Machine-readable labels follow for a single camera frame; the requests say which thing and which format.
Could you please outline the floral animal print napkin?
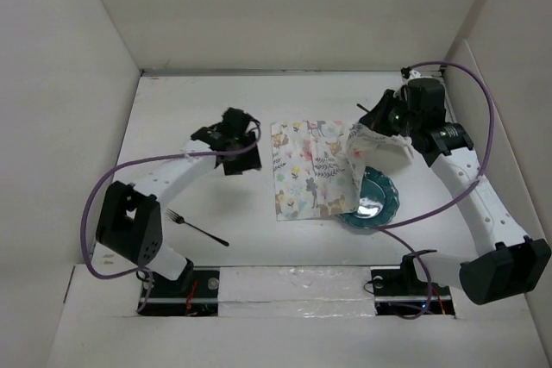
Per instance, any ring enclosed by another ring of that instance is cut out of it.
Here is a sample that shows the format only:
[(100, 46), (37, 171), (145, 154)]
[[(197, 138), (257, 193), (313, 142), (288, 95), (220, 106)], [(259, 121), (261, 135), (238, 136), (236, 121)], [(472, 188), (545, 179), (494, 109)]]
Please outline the floral animal print napkin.
[(408, 139), (385, 137), (359, 122), (295, 121), (271, 125), (279, 221), (325, 219), (359, 205), (361, 180), (377, 163), (411, 162)]

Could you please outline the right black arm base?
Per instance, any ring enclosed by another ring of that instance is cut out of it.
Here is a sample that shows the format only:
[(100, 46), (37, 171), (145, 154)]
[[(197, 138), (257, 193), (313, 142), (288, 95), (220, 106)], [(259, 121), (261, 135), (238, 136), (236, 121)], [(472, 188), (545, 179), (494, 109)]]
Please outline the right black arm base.
[(420, 281), (415, 265), (419, 262), (412, 253), (406, 254), (399, 265), (376, 265), (370, 268), (370, 277), (363, 289), (373, 296), (377, 316), (394, 315), (412, 319), (423, 315), (455, 316), (450, 288), (433, 283), (431, 299), (428, 284)]

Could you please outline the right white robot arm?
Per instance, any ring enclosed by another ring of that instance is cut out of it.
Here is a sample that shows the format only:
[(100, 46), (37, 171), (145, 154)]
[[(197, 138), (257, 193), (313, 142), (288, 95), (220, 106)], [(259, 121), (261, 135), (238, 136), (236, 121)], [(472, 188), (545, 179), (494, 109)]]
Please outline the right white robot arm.
[(446, 119), (443, 83), (424, 76), (419, 67), (402, 68), (400, 88), (386, 90), (359, 123), (378, 137), (410, 140), (452, 196), (450, 202), (421, 217), (457, 207), (477, 256), (464, 259), (435, 250), (405, 255), (398, 273), (401, 288), (417, 294), (433, 284), (455, 287), (477, 305), (532, 292), (551, 259), (548, 242), (529, 236), (486, 178), (493, 136), (487, 136), (484, 157), (478, 159), (467, 130)]

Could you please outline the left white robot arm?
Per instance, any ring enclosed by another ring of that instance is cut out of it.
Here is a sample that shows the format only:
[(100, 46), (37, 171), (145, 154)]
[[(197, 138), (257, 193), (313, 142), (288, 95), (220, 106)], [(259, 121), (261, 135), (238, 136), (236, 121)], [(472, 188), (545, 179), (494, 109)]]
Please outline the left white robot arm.
[(125, 258), (174, 296), (192, 284), (193, 263), (164, 238), (164, 214), (172, 200), (203, 175), (222, 167), (227, 176), (260, 170), (260, 122), (227, 109), (220, 122), (194, 132), (178, 153), (154, 156), (157, 167), (132, 183), (107, 188), (96, 241)]

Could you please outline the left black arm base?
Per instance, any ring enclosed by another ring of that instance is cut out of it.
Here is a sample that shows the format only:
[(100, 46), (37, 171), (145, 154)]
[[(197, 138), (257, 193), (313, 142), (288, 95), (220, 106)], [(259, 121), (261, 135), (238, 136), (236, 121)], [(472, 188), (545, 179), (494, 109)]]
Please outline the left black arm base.
[(190, 262), (183, 276), (168, 280), (158, 273), (137, 271), (141, 293), (137, 314), (150, 317), (218, 316), (220, 269), (195, 267)]

